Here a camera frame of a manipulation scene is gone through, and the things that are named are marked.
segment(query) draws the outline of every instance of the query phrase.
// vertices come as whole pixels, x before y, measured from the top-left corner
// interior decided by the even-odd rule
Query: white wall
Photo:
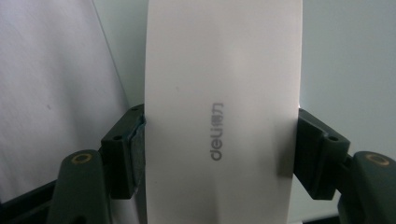
[[[144,101],[148,0],[94,0],[130,105]],[[396,1],[304,0],[301,107],[355,150],[396,159]],[[336,214],[298,181],[290,221]]]
[[[127,104],[90,1],[0,1],[0,200],[54,180]]]

